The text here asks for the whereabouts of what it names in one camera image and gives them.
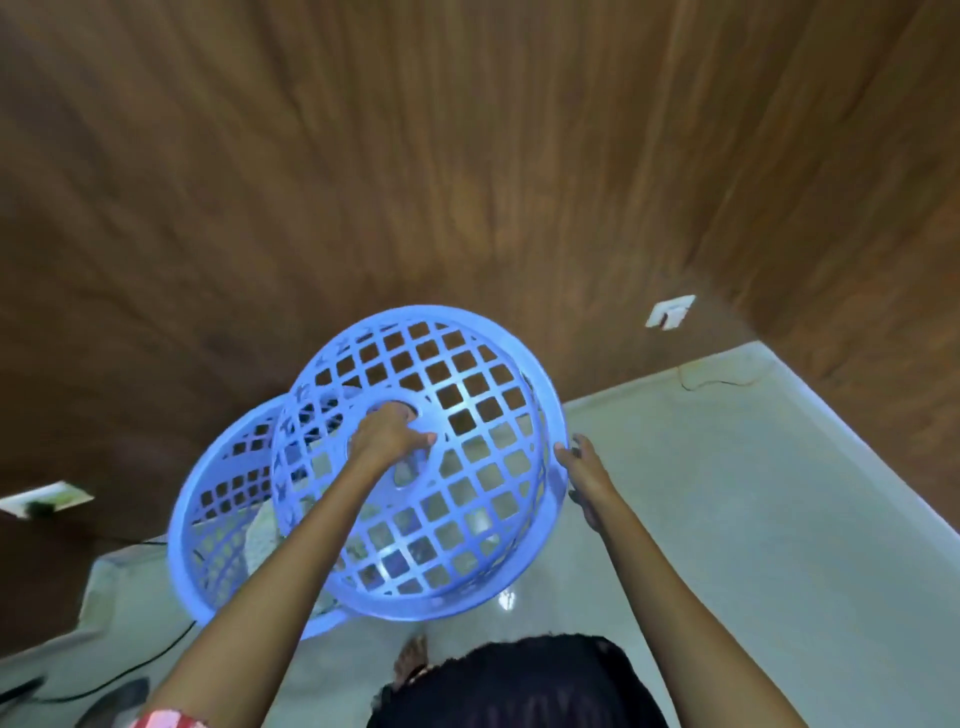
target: person's right hand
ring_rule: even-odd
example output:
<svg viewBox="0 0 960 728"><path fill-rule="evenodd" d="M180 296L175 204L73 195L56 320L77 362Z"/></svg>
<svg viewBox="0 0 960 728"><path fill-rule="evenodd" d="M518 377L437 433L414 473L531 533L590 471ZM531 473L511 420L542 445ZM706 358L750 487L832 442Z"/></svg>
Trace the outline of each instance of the person's right hand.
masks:
<svg viewBox="0 0 960 728"><path fill-rule="evenodd" d="M583 509L584 518L590 528L599 532L601 523L597 507L601 503L609 502L611 498L619 498L619 493L613 487L613 481L610 480L610 475L600 462L589 438L578 433L573 435L573 441L573 448L567 449L556 443L553 451L557 455L557 461L566 468L570 476L570 483L573 485L570 500Z"/></svg>

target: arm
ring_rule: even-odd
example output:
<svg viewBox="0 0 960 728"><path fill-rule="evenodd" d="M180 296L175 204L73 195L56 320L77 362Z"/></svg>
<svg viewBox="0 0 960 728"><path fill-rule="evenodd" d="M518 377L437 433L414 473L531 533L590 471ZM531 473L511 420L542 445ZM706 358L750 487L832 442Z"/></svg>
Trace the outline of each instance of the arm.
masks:
<svg viewBox="0 0 960 728"><path fill-rule="evenodd" d="M689 590L613 487L593 445L555 446L574 502L603 537L684 728L806 726L783 693Z"/></svg>
<svg viewBox="0 0 960 728"><path fill-rule="evenodd" d="M178 710L212 728L263 722L367 495L399 458L436 440L408 428L411 417L391 402L363 420L333 484L183 653L144 713Z"/></svg>

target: wood grain paneling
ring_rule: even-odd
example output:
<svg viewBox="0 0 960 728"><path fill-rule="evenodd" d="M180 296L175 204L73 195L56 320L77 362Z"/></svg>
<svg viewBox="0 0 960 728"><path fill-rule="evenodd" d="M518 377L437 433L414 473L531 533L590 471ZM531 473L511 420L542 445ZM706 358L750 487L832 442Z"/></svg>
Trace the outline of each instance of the wood grain paneling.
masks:
<svg viewBox="0 0 960 728"><path fill-rule="evenodd" d="M756 328L956 513L957 30L910 0L11 0L0 492L65 478L97 497L67 524L154 536L331 335L446 303L565 399ZM2 648L69 626L13 611Z"/></svg>

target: light switch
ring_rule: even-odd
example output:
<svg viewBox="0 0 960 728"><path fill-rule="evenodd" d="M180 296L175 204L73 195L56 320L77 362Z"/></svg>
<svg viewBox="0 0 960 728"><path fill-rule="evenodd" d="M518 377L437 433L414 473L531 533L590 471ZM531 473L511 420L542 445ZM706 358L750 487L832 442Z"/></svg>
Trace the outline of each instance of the light switch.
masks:
<svg viewBox="0 0 960 728"><path fill-rule="evenodd" d="M696 298L696 296L690 295L661 301L650 312L650 318L647 319L647 328L660 328L667 331L678 327Z"/></svg>

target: blue plastic basket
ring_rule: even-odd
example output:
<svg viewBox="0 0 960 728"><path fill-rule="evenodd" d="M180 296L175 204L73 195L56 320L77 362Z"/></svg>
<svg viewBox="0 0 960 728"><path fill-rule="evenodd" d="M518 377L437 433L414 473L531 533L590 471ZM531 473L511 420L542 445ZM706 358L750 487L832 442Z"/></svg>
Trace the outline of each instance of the blue plastic basket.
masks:
<svg viewBox="0 0 960 728"><path fill-rule="evenodd" d="M533 561L565 495L551 444L564 412L546 372L508 331L444 306L371 316L323 347L284 403L273 443L280 530L294 528L386 401L438 434L375 485L326 588L356 612L434 619L497 595Z"/></svg>
<svg viewBox="0 0 960 728"><path fill-rule="evenodd" d="M217 438L180 490L168 532L167 560L187 612L207 624L248 576L244 540L273 492L271 444L287 395L248 412ZM334 608L307 622L303 638L332 629L350 612Z"/></svg>

